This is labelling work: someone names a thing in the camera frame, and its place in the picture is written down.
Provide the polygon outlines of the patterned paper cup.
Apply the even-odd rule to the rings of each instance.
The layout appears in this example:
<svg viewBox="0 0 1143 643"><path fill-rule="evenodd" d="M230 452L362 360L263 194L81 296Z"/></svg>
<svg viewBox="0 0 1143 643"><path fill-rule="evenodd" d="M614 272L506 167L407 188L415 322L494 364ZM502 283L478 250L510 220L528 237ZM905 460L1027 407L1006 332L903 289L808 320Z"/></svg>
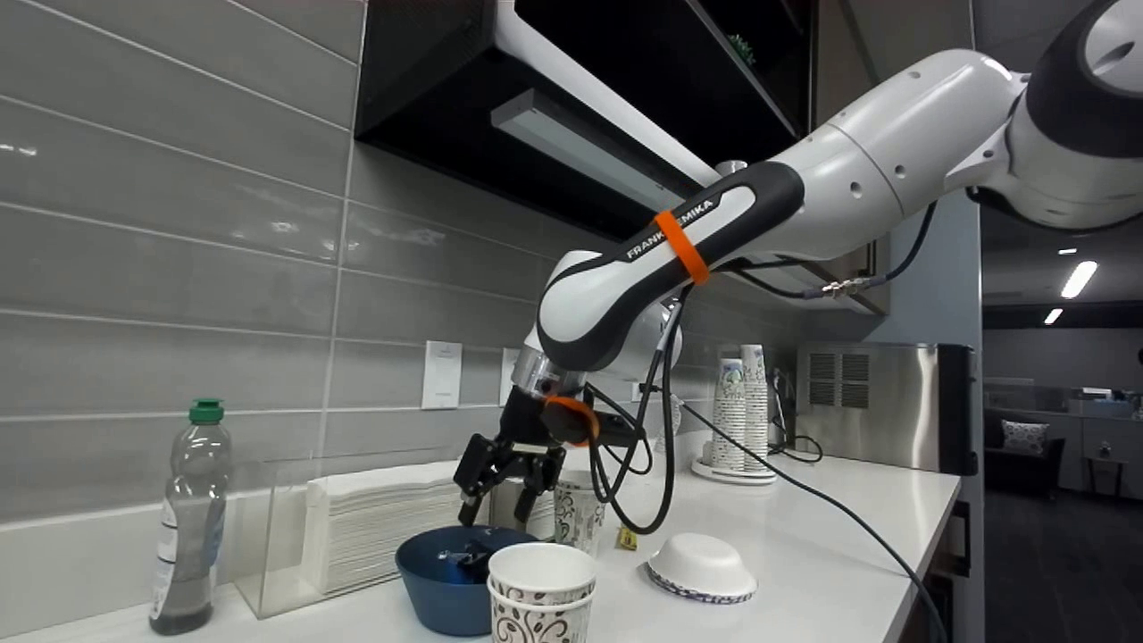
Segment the patterned paper cup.
<svg viewBox="0 0 1143 643"><path fill-rule="evenodd" d="M562 471L554 488L555 542L596 557L607 505L597 499L588 471Z"/></svg>

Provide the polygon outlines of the stack of white napkins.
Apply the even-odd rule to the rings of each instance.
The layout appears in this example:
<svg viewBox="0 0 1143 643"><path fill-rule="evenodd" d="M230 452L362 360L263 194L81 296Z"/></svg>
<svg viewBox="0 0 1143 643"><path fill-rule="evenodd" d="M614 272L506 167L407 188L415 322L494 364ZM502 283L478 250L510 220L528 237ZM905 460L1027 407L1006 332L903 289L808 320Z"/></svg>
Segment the stack of white napkins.
<svg viewBox="0 0 1143 643"><path fill-rule="evenodd" d="M457 525L454 461L397 465L310 480L299 574L319 594L395 574L395 550L425 530Z"/></svg>

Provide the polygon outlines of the clear bottle with green cap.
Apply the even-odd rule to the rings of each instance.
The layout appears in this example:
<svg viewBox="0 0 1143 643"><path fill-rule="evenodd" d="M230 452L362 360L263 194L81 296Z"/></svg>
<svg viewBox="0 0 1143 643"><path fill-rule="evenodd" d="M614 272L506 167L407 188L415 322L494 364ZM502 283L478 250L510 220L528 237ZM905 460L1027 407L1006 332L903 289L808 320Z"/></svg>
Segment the clear bottle with green cap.
<svg viewBox="0 0 1143 643"><path fill-rule="evenodd" d="M198 397L171 444L147 626L175 636L211 619L232 467L223 402Z"/></svg>

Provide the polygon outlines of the blue bowl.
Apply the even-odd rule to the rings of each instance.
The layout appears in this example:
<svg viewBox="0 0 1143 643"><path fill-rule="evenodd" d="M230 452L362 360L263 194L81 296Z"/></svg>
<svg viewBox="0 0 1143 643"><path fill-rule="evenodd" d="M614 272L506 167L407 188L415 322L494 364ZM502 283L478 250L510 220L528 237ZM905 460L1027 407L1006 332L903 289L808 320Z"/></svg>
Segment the blue bowl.
<svg viewBox="0 0 1143 643"><path fill-rule="evenodd" d="M403 578L405 593L411 598L413 610L427 630L454 638L477 638L491 632L487 582L443 582L440 562L437 561L439 552L458 552L473 540L497 553L513 545L536 542L538 538L507 528L455 525L425 530L397 547L395 566Z"/></svg>

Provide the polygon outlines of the stack of patterned paper cups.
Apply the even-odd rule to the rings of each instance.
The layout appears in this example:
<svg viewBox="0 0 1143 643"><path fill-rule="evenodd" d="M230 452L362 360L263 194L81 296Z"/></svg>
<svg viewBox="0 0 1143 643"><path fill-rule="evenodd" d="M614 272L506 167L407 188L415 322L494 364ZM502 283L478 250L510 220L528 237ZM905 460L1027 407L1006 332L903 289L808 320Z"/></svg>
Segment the stack of patterned paper cups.
<svg viewBox="0 0 1143 643"><path fill-rule="evenodd" d="M588 643L596 557L550 542L511 545L488 561L491 643Z"/></svg>

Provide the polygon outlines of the white paper bowl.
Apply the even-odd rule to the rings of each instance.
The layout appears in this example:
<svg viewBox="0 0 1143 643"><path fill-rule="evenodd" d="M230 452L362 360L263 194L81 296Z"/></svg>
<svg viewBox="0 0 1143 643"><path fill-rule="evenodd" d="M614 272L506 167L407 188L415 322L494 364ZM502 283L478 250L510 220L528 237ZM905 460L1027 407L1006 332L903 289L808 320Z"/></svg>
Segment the white paper bowl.
<svg viewBox="0 0 1143 643"><path fill-rule="evenodd" d="M758 590L756 574L732 544L716 537L684 532L670 536L645 562L660 589L706 604L740 604Z"/></svg>

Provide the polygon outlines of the small side table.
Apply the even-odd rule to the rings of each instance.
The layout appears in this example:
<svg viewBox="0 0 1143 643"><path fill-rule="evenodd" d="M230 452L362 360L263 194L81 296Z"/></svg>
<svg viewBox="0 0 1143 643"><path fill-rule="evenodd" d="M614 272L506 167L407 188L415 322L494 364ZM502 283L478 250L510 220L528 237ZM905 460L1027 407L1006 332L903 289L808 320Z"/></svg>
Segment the small side table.
<svg viewBox="0 0 1143 643"><path fill-rule="evenodd" d="M1092 453L1084 455L1085 491L1094 496L1124 498L1124 480L1127 461L1114 455L1109 440L1101 440ZM1109 489L1101 488L1101 480L1110 480Z"/></svg>

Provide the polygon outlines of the tall stacks of paper cups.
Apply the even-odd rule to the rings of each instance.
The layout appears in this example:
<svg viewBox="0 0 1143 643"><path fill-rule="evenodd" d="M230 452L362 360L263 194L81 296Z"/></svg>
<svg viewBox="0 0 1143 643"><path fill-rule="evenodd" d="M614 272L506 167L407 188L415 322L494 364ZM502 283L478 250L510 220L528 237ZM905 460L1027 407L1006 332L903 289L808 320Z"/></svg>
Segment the tall stacks of paper cups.
<svg viewBox="0 0 1143 643"><path fill-rule="evenodd" d="M764 346L742 345L738 357L722 357L714 389L710 465L762 472L768 452L769 389Z"/></svg>

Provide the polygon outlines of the stainless steel appliance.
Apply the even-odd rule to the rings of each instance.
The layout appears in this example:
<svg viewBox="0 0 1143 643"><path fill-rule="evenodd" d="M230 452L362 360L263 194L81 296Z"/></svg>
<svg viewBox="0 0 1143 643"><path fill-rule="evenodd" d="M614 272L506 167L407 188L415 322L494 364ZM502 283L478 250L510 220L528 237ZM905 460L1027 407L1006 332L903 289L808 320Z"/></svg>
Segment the stainless steel appliance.
<svg viewBox="0 0 1143 643"><path fill-rule="evenodd" d="M975 351L809 341L797 349L796 431L824 455L972 477Z"/></svg>

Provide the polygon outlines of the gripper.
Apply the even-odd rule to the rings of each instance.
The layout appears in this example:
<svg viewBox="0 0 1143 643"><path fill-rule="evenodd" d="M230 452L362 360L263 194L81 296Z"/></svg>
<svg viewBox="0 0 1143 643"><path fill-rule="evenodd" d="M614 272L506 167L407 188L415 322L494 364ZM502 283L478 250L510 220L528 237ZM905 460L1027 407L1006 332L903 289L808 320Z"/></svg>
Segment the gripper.
<svg viewBox="0 0 1143 643"><path fill-rule="evenodd" d="M522 489L515 505L515 520L527 524L539 496L554 489L563 471L566 449L551 436L539 418L546 400L525 389L512 388L502 408L499 432L495 439L473 434L454 473L462 504L457 520L465 528L475 524L486 495L514 473L522 463Z"/></svg>

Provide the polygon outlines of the clear acrylic napkin holder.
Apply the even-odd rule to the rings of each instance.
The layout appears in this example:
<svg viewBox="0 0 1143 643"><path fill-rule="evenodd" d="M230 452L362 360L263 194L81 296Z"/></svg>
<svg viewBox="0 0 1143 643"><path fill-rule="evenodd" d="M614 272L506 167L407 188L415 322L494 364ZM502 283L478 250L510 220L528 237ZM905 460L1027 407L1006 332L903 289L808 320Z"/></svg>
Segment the clear acrylic napkin holder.
<svg viewBox="0 0 1143 643"><path fill-rule="evenodd" d="M259 619L299 606L367 589L397 579L395 574L355 589L319 594L299 573L304 541L305 500L310 480L397 465L454 461L441 449L400 449L392 453L289 457L242 463L237 468L239 492L227 511L223 562L227 582L234 582Z"/></svg>

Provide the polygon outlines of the white round cup tray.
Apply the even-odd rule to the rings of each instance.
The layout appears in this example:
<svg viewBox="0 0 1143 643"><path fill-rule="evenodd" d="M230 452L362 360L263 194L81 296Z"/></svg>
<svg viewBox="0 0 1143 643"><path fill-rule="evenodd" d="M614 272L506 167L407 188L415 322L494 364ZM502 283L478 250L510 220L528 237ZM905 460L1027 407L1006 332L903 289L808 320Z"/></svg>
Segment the white round cup tray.
<svg viewBox="0 0 1143 643"><path fill-rule="evenodd" d="M777 480L776 473L769 469L762 472L730 471L713 467L713 465L704 463L702 457L695 457L692 461L692 472L702 479L740 487L768 487Z"/></svg>

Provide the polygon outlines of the black wall cabinet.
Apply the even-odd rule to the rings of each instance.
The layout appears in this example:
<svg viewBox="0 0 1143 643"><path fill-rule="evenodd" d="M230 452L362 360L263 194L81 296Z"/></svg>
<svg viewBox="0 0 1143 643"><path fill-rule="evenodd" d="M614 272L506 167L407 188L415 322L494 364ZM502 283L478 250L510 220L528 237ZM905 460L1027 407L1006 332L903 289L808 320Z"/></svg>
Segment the black wall cabinet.
<svg viewBox="0 0 1143 643"><path fill-rule="evenodd" d="M369 0L355 138L622 240L657 212L493 127L490 111L530 88L582 105L701 190L719 164L764 162L812 130L818 5Z"/></svg>

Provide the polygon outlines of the black bottle lid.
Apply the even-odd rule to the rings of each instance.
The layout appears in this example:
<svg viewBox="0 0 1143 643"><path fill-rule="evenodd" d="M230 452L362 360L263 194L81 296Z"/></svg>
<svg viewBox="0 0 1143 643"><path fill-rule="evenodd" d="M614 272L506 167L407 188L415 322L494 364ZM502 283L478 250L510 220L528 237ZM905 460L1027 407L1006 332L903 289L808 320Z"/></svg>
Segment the black bottle lid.
<svg viewBox="0 0 1143 643"><path fill-rule="evenodd" d="M477 585L488 578L488 561L494 550L477 540L469 541L458 552L441 550L437 554L443 582L453 585Z"/></svg>

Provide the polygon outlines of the under-cabinet light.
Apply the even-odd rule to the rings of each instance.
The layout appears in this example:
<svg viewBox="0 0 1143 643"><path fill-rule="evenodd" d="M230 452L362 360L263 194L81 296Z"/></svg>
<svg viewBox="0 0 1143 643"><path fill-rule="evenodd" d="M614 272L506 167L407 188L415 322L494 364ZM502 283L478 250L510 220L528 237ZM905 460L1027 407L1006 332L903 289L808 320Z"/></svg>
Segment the under-cabinet light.
<svg viewBox="0 0 1143 643"><path fill-rule="evenodd" d="M652 211L672 209L700 190L632 136L588 107L535 88L490 111L491 126Z"/></svg>

